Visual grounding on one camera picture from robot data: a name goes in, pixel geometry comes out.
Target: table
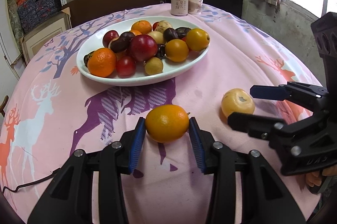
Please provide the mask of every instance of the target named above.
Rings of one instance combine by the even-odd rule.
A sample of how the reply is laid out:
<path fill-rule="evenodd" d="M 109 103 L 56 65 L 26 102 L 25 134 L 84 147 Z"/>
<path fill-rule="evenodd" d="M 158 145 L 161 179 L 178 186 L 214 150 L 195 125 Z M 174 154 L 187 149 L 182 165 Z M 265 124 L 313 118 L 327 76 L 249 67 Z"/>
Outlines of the table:
<path fill-rule="evenodd" d="M 254 84 L 279 85 L 289 80 L 319 85 L 312 73 L 290 51 L 245 21 L 204 5 L 201 15 L 186 19 L 211 38 L 207 56 L 188 72 L 150 86 L 120 88 L 83 77 L 76 52 L 95 31 L 142 16 L 171 16 L 170 5 L 125 10 L 70 29 L 46 43 L 32 59 L 8 104 L 0 137 L 2 185 L 43 178 L 61 167 L 82 148 L 101 150 L 131 130 L 140 116 L 161 104 L 182 106 L 195 116 L 201 129 L 231 149 L 248 153 L 258 149 L 280 175 L 280 161 L 263 140 L 234 132 L 221 114 L 223 94 L 232 88 L 249 92 Z M 289 102 L 255 100 L 255 114 L 278 116 L 288 123 L 310 113 Z M 311 194 L 303 175 L 280 175 L 304 216 L 308 218 L 319 196 Z M 145 137 L 137 170 L 123 176 L 129 222 L 146 224 L 204 224 L 212 175 L 197 168 L 188 134 L 170 144 Z M 5 196 L 27 221 L 49 181 Z M 93 221 L 98 223 L 97 177 L 93 183 Z M 240 223 L 240 187 L 237 187 L 237 223 Z"/>

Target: picture frame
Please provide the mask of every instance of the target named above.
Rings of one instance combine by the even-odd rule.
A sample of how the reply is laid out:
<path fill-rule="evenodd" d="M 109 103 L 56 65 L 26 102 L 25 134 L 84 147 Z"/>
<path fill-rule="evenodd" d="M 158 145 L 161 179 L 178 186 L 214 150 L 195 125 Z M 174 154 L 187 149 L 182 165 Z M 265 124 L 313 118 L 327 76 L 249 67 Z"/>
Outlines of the picture frame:
<path fill-rule="evenodd" d="M 24 35 L 21 45 L 26 64 L 50 39 L 71 28 L 70 16 L 60 11 L 37 28 Z"/>

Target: gray wall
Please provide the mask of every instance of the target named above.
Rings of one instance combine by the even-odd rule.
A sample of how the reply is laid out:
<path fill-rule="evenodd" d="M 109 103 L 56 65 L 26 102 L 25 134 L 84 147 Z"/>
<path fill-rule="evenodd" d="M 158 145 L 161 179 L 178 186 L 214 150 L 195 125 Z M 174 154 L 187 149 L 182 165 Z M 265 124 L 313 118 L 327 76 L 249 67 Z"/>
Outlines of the gray wall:
<path fill-rule="evenodd" d="M 261 0 L 244 0 L 242 18 L 287 47 L 326 85 L 323 61 L 310 28 L 314 19 L 287 4 L 281 3 L 278 11 Z"/>

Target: human hand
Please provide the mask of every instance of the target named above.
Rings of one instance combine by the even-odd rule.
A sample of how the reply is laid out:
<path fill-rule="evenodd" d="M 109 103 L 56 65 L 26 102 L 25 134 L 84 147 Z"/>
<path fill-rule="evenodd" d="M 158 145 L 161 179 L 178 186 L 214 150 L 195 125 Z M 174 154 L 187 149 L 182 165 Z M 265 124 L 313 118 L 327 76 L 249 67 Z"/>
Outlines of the human hand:
<path fill-rule="evenodd" d="M 337 175 L 337 165 L 325 168 L 322 172 L 322 175 L 324 176 Z M 305 181 L 310 187 L 314 187 L 315 185 L 321 186 L 322 177 L 320 176 L 320 172 L 316 171 L 305 174 Z"/>

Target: plate of fruit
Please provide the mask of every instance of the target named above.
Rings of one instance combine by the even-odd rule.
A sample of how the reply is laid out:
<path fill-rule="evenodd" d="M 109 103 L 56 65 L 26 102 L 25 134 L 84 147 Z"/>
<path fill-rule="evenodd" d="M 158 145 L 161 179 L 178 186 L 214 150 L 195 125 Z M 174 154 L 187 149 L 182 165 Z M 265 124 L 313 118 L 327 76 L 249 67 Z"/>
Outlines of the plate of fruit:
<path fill-rule="evenodd" d="M 76 63 L 87 78 L 115 86 L 158 83 L 205 57 L 210 37 L 197 25 L 171 17 L 115 23 L 88 38 Z"/>

